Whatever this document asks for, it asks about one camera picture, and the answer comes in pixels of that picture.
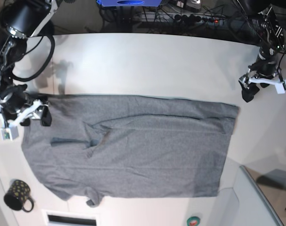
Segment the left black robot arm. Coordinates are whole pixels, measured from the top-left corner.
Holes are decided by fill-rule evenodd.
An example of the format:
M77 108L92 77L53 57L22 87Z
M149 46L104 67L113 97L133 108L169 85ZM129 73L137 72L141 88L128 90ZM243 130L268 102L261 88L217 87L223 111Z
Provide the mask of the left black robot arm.
M239 78L241 95L250 102L262 88L274 86L278 94L286 92L286 79L281 72L282 58L286 54L283 28L279 25L269 0L235 0L238 8L232 19L242 17L258 38L260 46L256 61Z

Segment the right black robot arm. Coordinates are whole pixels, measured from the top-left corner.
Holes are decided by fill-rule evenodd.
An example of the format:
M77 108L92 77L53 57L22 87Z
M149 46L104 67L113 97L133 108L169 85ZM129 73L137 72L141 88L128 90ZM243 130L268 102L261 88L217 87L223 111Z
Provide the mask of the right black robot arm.
M26 89L27 82L41 75L53 56L55 39L48 25L60 4L60 0L15 0L0 12L0 118L5 129L29 126L31 120L51 125L48 100L36 99ZM36 36L49 39L49 54L36 73L18 77L13 74L15 64L30 53L27 40Z

